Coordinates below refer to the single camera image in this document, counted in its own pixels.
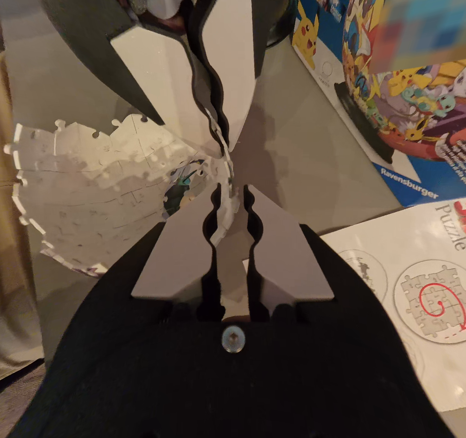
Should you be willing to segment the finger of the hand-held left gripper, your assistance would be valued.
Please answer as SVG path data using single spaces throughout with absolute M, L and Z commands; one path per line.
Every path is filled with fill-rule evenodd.
M 195 93 L 195 64 L 183 40 L 135 25 L 110 45 L 164 122 L 185 144 L 222 156 L 211 119 Z
M 189 30 L 211 77 L 211 102 L 228 145 L 236 145 L 254 94 L 252 0 L 192 0 Z

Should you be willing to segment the white instruction leaflet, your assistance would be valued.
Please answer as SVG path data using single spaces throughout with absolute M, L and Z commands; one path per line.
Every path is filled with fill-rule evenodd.
M 415 374 L 439 412 L 465 408 L 465 204 L 411 207 L 318 236 L 334 292 L 297 304 L 318 337 L 355 342 Z

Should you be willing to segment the person's leg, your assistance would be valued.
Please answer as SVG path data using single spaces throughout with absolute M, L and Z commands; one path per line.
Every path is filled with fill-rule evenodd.
M 13 139 L 13 109 L 0 34 L 0 379 L 44 358 L 26 228 L 13 202 L 16 169 L 4 146 Z

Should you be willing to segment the black round ball stand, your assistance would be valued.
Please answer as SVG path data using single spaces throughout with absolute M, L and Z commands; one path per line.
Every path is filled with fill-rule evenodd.
M 270 49 L 289 38 L 294 31 L 298 14 L 298 0 L 288 0 L 276 22 L 270 29 L 266 49 Z

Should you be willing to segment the blue puzzle box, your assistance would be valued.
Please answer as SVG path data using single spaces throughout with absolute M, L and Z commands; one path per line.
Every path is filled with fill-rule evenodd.
M 404 207 L 465 209 L 465 0 L 298 0 L 292 47 Z

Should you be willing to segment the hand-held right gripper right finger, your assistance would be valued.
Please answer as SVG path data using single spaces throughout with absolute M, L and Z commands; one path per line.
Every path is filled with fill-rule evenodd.
M 253 185 L 243 189 L 250 248 L 247 288 L 252 322 L 267 322 L 280 305 L 335 297 L 298 221 Z

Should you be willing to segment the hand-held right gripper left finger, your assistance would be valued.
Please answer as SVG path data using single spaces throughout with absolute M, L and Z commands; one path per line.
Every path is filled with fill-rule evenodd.
M 185 303 L 199 321 L 219 322 L 221 304 L 217 253 L 221 185 L 208 186 L 165 223 L 131 296 L 141 300 Z

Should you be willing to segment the partly built puzzle ball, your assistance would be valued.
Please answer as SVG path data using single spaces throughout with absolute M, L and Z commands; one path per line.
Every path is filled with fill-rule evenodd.
M 99 277 L 155 225 L 220 184 L 218 243 L 238 209 L 229 155 L 193 149 L 142 115 L 112 124 L 110 135 L 63 120 L 54 132 L 16 124 L 4 147 L 18 170 L 13 202 L 21 223 L 42 234 L 41 253 Z

